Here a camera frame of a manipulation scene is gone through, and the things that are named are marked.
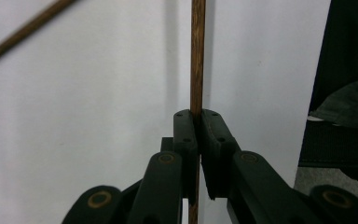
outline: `brown wooden rod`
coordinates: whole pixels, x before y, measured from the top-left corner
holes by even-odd
[[[78,0],[59,0],[42,11],[31,21],[23,25],[20,30],[15,32],[0,44],[0,57],[20,44],[22,40],[33,34],[35,31],[51,21],[51,19],[53,19],[60,12],[64,11],[76,1]]]
[[[193,0],[191,9],[191,83],[190,111],[194,125],[200,124],[202,110],[202,82],[205,36],[205,0]],[[196,202],[188,207],[188,223],[197,224],[199,221],[199,185],[200,157],[196,180]]]

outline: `gray fabric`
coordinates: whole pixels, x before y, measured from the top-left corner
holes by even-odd
[[[310,115],[340,126],[358,128],[358,81],[329,95]]]

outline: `wooden dowel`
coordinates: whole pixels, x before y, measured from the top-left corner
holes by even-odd
[[[205,0],[193,0],[191,9],[191,83],[190,111],[194,125],[200,124],[202,111],[202,82],[205,36]],[[188,207],[188,223],[197,224],[199,219],[200,157],[196,179],[196,201]]]
[[[0,57],[3,56],[9,50],[13,49],[18,44],[20,44],[22,40],[33,34],[35,31],[37,31],[43,25],[51,21],[51,19],[53,19],[60,12],[64,11],[76,1],[78,0],[59,0],[44,11],[42,11],[34,19],[26,23],[20,28],[20,30],[15,32],[13,35],[11,35],[9,38],[4,40],[0,44]]]

